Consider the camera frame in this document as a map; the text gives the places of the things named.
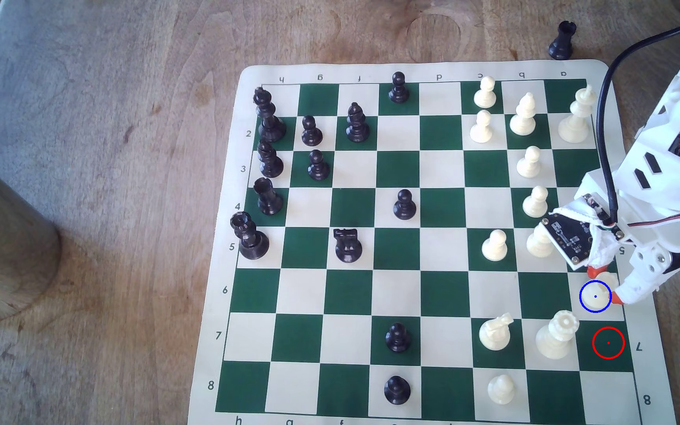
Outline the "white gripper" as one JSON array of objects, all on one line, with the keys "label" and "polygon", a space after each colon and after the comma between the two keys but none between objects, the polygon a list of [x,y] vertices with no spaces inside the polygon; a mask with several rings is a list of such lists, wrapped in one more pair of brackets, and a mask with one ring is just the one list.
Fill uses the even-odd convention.
[{"label": "white gripper", "polygon": [[616,221],[593,197],[578,198],[588,224],[588,277],[606,272],[622,244],[634,246],[631,272],[613,290],[613,302],[634,304],[680,270],[680,130],[656,127],[641,132],[613,173]]}]

